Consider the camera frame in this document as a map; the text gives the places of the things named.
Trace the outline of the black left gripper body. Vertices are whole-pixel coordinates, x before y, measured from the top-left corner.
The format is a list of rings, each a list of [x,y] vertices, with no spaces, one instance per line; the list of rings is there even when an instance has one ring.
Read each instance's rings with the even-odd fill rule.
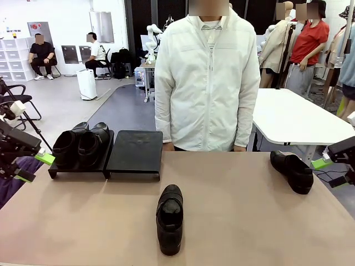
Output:
[[[1,168],[5,168],[5,165],[7,163],[6,149],[7,149],[7,137],[4,133],[4,130],[1,129]]]

